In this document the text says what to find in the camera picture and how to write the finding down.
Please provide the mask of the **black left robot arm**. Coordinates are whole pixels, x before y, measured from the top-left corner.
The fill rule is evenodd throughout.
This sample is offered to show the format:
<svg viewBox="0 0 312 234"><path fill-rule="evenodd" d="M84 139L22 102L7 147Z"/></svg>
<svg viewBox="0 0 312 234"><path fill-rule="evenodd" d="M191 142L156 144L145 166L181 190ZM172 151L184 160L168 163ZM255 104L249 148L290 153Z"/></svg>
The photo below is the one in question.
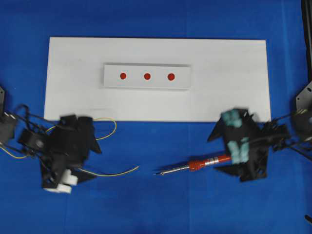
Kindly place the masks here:
<svg viewBox="0 0 312 234"><path fill-rule="evenodd" d="M82 171L89 153L101 153L94 136L93 119L76 115L63 116L51 133L29 120L31 114L27 106L25 117L2 113L0 117L0 145L8 147L7 142L14 138L18 120L26 123L18 143L23 146L19 151L25 156L39 158L41 186L54 193L70 193L72 186L96 178Z"/></svg>

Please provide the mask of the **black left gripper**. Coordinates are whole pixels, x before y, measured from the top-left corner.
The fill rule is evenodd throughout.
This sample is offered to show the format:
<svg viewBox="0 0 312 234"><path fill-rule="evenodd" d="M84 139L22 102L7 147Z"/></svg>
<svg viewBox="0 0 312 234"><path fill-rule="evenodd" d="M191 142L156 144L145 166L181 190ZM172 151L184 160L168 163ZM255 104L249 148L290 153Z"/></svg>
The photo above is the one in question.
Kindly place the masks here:
<svg viewBox="0 0 312 234"><path fill-rule="evenodd" d="M72 186L97 177L81 170L91 151L102 153L94 134L91 117L69 115L60 118L58 127L48 136L48 149L42 155L44 190L70 193Z"/></svg>

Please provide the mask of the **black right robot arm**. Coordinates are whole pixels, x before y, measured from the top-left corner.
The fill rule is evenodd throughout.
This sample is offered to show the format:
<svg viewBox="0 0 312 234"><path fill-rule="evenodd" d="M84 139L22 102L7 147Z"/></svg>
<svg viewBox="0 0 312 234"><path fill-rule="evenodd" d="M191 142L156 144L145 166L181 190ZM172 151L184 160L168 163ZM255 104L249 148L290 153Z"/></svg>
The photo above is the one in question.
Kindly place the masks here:
<svg viewBox="0 0 312 234"><path fill-rule="evenodd" d="M301 109L288 114L294 134L286 124L273 119L260 125L248 109L234 108L221 113L207 141L222 138L231 164L216 170L237 176L241 182L266 178L269 149L280 151L312 142L312 111Z"/></svg>

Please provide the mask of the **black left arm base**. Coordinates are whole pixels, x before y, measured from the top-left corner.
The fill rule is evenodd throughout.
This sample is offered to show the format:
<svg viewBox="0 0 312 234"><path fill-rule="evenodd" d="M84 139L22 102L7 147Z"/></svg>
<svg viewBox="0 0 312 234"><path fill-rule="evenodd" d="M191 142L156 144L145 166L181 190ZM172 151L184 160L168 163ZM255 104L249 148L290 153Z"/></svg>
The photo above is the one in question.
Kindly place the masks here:
<svg viewBox="0 0 312 234"><path fill-rule="evenodd" d="M0 115L3 115L4 110L4 99L5 99L5 90L0 87Z"/></svg>

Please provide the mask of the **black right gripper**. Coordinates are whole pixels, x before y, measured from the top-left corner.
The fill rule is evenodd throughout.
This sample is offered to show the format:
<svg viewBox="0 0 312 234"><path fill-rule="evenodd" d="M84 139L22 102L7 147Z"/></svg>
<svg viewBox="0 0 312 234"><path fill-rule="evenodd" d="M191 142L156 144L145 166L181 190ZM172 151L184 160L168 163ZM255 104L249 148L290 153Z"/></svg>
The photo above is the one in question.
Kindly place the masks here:
<svg viewBox="0 0 312 234"><path fill-rule="evenodd" d="M269 148L258 145L260 128L247 109L231 109L221 113L207 142L223 139L231 164L214 167L219 172L237 176L240 182L267 177Z"/></svg>

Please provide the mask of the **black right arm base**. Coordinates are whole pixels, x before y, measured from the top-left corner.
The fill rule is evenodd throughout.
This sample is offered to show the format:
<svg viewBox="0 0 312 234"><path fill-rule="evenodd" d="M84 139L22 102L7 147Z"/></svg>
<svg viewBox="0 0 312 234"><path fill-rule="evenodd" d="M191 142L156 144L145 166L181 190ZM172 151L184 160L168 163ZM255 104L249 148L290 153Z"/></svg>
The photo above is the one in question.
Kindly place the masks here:
<svg viewBox="0 0 312 234"><path fill-rule="evenodd" d="M296 114L292 118L302 141L312 142L312 2L301 2L308 67L308 85L296 96Z"/></svg>

